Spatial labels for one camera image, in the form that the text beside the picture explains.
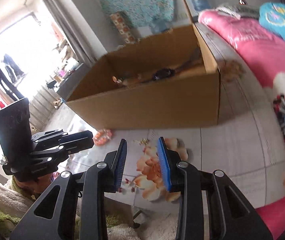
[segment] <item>bed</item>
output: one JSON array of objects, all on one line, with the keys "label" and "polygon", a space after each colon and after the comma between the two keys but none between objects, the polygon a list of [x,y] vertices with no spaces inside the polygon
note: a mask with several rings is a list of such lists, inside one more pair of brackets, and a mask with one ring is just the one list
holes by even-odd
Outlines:
[{"label": "bed", "polygon": [[[250,18],[238,20],[206,10],[198,21],[229,43],[254,73],[273,104],[285,143],[285,41]],[[258,209],[258,213],[277,239],[285,230],[285,198]]]}]

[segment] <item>small box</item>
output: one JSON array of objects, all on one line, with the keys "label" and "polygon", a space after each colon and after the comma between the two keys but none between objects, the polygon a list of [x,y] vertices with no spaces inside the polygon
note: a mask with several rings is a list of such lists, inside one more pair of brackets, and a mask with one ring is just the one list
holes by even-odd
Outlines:
[{"label": "small box", "polygon": [[[203,64],[171,78],[122,87],[112,76],[181,65],[200,47]],[[101,57],[67,105],[96,129],[186,128],[216,125],[218,64],[195,25],[141,39]]]}]

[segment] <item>curtain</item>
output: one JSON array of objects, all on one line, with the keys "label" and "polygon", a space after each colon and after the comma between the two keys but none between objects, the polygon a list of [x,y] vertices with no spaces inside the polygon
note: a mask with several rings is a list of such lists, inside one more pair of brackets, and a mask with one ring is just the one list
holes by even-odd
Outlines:
[{"label": "curtain", "polygon": [[59,0],[43,0],[43,2],[57,25],[64,32],[68,43],[76,53],[79,62],[91,67],[95,63],[96,58],[77,24],[70,17]]}]

